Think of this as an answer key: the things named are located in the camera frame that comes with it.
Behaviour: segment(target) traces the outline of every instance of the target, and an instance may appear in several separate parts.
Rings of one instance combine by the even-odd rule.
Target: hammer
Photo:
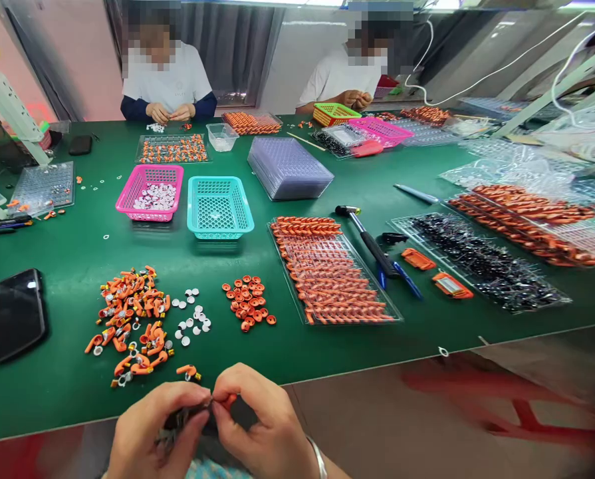
[[[361,213],[361,208],[357,208],[356,206],[337,206],[335,208],[335,214],[339,216],[343,216],[344,218],[350,218],[355,226],[359,230],[359,236],[362,237],[364,244],[370,251],[370,253],[374,256],[379,263],[382,271],[389,278],[396,278],[399,277],[399,273],[395,270],[392,262],[386,256],[386,254],[379,248],[379,245],[375,241],[375,239],[366,231],[362,222],[357,218],[357,215]]]

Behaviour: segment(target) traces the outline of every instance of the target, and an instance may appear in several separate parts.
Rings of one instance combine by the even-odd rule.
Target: silver bracelet
[[[324,463],[322,452],[319,450],[319,447],[317,447],[317,444],[315,444],[315,441],[310,436],[306,436],[306,439],[308,439],[308,442],[312,446],[312,449],[315,451],[315,457],[317,457],[317,466],[319,467],[319,479],[327,479],[328,473],[326,472],[326,464]]]

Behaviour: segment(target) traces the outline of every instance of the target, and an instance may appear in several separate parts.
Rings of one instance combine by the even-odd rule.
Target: white t-shirt
[[[368,65],[353,65],[358,63],[358,59],[348,56],[346,45],[340,45],[332,50],[319,60],[302,96],[299,97],[297,106],[328,100],[346,90],[359,90],[374,96],[382,76],[382,65],[385,65],[386,59],[363,57],[361,60]]]
[[[129,49],[122,93],[134,100],[142,98],[148,103],[162,103],[172,113],[181,104],[195,103],[212,91],[195,47],[178,43],[175,58],[164,66],[163,71],[158,71],[158,66],[139,49]]]

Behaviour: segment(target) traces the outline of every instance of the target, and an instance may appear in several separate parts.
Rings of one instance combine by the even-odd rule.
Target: wooden stick
[[[297,135],[294,135],[294,134],[293,134],[293,133],[291,133],[291,132],[287,132],[287,133],[288,133],[289,135],[291,135],[293,138],[297,138],[298,140],[300,140],[300,141],[303,141],[304,143],[308,143],[309,145],[311,145],[311,146],[314,146],[315,148],[319,148],[319,149],[320,149],[320,150],[322,150],[322,151],[326,151],[326,149],[325,149],[325,148],[322,148],[321,146],[319,146],[319,145],[316,145],[315,143],[311,143],[311,142],[309,142],[308,140],[305,140],[304,138],[300,138],[299,136],[297,136]]]

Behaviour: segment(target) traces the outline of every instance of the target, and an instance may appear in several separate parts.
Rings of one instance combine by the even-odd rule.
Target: navy sleeve
[[[146,114],[147,105],[148,103],[141,98],[134,100],[133,98],[124,95],[122,103],[120,104],[120,111],[122,111],[124,118],[127,120],[153,123],[153,118]]]
[[[217,98],[213,92],[210,92],[201,100],[195,102],[195,116],[194,120],[208,120],[215,116],[215,108],[217,108]]]

